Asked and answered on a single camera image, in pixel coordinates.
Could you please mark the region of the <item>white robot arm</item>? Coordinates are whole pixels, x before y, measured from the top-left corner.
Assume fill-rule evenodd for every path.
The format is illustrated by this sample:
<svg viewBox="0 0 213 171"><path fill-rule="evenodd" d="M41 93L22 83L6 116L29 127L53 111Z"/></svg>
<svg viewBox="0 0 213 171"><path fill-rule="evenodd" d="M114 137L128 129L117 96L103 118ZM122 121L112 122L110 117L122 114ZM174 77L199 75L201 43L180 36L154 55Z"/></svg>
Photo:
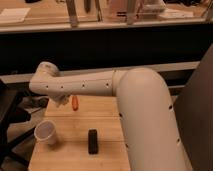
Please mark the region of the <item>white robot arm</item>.
<svg viewBox="0 0 213 171"><path fill-rule="evenodd" d="M72 95L114 96L131 171L187 171L169 89L150 68L62 76L50 62L38 65L29 88L55 104Z"/></svg>

